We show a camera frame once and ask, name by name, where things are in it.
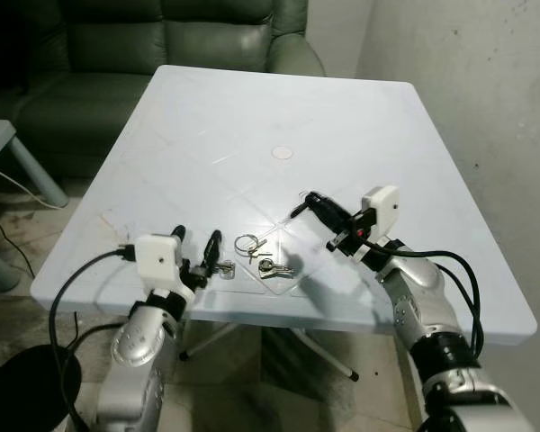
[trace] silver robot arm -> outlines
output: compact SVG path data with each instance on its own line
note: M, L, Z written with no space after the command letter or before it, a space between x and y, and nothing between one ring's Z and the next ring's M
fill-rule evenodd
M137 303L112 340L112 362L99 393L93 430L153 432L158 428L165 377L176 359L179 322L194 291L204 287L220 256L216 230L200 265L190 268L180 247L185 228L147 235L134 247L148 298Z
M410 251L386 234L398 218L398 189L375 188L351 215L319 193L309 193L291 217L305 209L337 236L327 244L376 272L393 307L394 327L423 384L429 432L534 432L509 396L481 369L444 294L444 277L431 261L393 256L368 247Z

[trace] white cable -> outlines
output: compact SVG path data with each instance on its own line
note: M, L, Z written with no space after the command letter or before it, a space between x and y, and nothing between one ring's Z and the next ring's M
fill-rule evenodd
M13 184L17 185L19 188L21 188L23 191L25 191L34 201L42 204L44 207L48 207L49 209L62 210L62 207L58 207L56 205L52 205L52 204L48 204L47 202L44 202L43 200L38 198L35 194L30 192L26 187L22 186L17 181L15 181L13 178L9 177L8 175L4 174L1 171L0 171L0 176L5 178L6 180L8 180L10 183L13 183Z

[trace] small table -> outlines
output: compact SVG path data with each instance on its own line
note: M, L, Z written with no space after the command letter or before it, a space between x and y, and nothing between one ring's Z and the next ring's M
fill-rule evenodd
M214 276L187 317L306 329L388 331L392 307L374 274L330 254L333 235L310 212L288 221L300 192L331 196L350 212L377 185L397 185L391 236L414 250L448 249L481 284L491 343L518 344L536 321L473 198L410 84L163 66L124 127L31 287L48 308L86 260L143 233L188 232L183 253L199 263L214 229L232 281ZM257 278L233 249L252 233L274 260L297 263L291 283ZM446 260L465 279L464 271ZM446 281L467 333L472 317ZM66 311L126 314L143 300L135 265L104 260L62 298Z
M0 151L8 147L16 160L24 168L28 177L52 205L64 207L68 197L52 180L44 168L38 163L28 149L16 138L16 130L8 120L0 120ZM18 274L0 259L0 290L7 291L18 284Z

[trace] key ring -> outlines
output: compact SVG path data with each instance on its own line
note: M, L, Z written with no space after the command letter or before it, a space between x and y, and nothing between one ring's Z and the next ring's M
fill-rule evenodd
M246 249L238 246L238 242L241 239L251 239L254 242L253 247L248 247ZM260 240L258 240L258 237L256 237L254 234L242 234L241 236L236 237L234 240L234 249L236 250L236 253L240 255L241 257L248 258L251 255L251 250L256 250L259 248Z

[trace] green sofa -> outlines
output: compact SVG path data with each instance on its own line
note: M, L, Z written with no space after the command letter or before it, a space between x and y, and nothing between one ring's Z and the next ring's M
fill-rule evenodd
M160 65L323 76L308 0L9 0L30 24L28 88L0 119L54 175L93 176Z

